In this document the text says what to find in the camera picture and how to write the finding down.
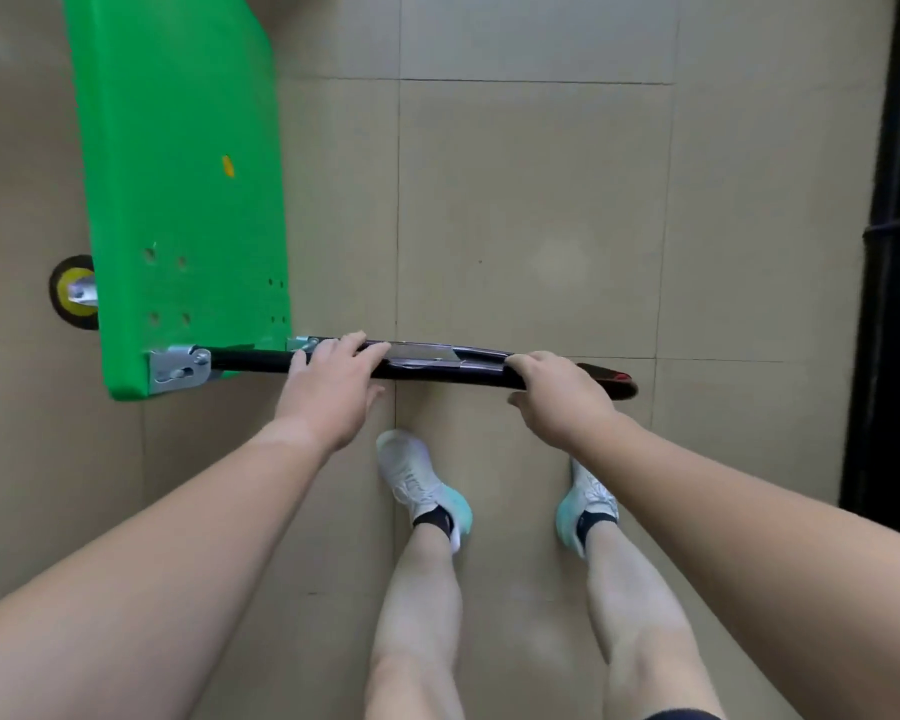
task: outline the person's left hand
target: person's left hand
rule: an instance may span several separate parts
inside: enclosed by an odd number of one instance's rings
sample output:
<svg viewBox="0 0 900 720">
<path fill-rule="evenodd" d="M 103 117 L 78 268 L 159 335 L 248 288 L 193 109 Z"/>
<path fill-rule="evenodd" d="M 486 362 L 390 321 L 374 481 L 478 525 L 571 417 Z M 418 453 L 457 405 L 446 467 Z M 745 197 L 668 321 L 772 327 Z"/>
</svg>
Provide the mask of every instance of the person's left hand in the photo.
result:
<svg viewBox="0 0 900 720">
<path fill-rule="evenodd" d="M 294 353 L 273 422 L 255 441 L 303 443 L 324 456 L 349 445 L 384 391 L 370 380 L 391 345 L 374 343 L 357 353 L 366 340 L 363 331 L 323 340 L 309 363 L 303 351 Z"/>
</svg>

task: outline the black sock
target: black sock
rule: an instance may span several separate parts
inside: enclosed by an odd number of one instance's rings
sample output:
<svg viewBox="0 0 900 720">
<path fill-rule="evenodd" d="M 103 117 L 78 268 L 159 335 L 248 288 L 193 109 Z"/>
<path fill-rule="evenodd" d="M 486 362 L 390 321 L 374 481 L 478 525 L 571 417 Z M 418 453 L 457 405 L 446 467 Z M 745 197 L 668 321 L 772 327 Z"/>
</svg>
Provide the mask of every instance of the black sock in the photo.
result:
<svg viewBox="0 0 900 720">
<path fill-rule="evenodd" d="M 444 508 L 437 505 L 430 512 L 424 512 L 419 518 L 413 521 L 413 526 L 417 527 L 420 523 L 430 523 L 443 531 L 447 538 L 453 533 L 453 518 Z"/>
<path fill-rule="evenodd" d="M 613 515 L 607 512 L 587 512 L 584 510 L 579 514 L 579 520 L 576 521 L 576 537 L 579 538 L 579 544 L 583 548 L 587 548 L 587 533 L 597 523 L 609 520 L 611 523 L 617 522 Z"/>
</svg>

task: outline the white sneaker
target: white sneaker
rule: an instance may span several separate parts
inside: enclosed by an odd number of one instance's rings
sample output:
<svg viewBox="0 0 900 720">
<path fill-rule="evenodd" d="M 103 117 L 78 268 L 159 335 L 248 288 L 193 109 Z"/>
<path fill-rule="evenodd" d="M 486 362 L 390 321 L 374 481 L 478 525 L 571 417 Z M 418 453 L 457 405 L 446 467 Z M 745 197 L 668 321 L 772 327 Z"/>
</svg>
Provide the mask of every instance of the white sneaker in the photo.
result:
<svg viewBox="0 0 900 720">
<path fill-rule="evenodd" d="M 460 550 L 462 536 L 473 526 L 473 510 L 464 496 L 437 477 L 427 445 L 402 429 L 384 432 L 377 437 L 377 465 L 397 502 L 409 509 L 411 523 L 438 506 L 450 514 L 450 547 L 454 553 Z"/>
<path fill-rule="evenodd" d="M 556 506 L 556 534 L 567 548 L 572 548 L 582 559 L 587 557 L 584 544 L 577 537 L 577 521 L 588 513 L 606 513 L 614 521 L 620 520 L 617 499 L 604 487 L 593 473 L 576 459 L 570 463 L 573 486 L 566 497 Z"/>
</svg>

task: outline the hand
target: hand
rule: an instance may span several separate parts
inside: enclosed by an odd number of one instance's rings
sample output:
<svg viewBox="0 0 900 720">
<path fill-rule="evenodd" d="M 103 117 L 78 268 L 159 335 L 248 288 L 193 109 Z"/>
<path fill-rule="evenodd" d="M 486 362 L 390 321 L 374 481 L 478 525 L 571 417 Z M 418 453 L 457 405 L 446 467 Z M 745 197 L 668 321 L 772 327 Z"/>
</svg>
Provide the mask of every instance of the hand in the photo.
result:
<svg viewBox="0 0 900 720">
<path fill-rule="evenodd" d="M 257 435 L 257 442 L 302 441 L 324 457 L 349 445 L 384 392 L 383 386 L 370 385 L 371 373 L 391 346 L 374 343 L 357 353 L 366 340 L 363 331 L 322 340 L 309 363 L 302 350 L 294 353 L 276 416 Z"/>
<path fill-rule="evenodd" d="M 572 453 L 588 426 L 616 414 L 603 388 L 572 361 L 534 351 L 513 354 L 506 364 L 527 384 L 526 391 L 512 393 L 507 401 L 520 410 L 533 434 L 551 447 Z"/>
</svg>

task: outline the caster wheel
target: caster wheel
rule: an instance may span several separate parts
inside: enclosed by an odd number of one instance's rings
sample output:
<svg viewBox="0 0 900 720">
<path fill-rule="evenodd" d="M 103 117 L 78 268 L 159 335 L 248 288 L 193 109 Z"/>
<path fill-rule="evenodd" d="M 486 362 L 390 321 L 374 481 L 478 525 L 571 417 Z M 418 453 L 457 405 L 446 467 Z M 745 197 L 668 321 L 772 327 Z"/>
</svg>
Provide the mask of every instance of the caster wheel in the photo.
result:
<svg viewBox="0 0 900 720">
<path fill-rule="evenodd" d="M 73 255 L 53 268 L 49 277 L 49 302 L 53 310 L 71 326 L 85 331 L 100 329 L 97 306 L 74 302 L 70 286 L 78 280 L 94 277 L 93 258 L 90 255 Z"/>
</svg>

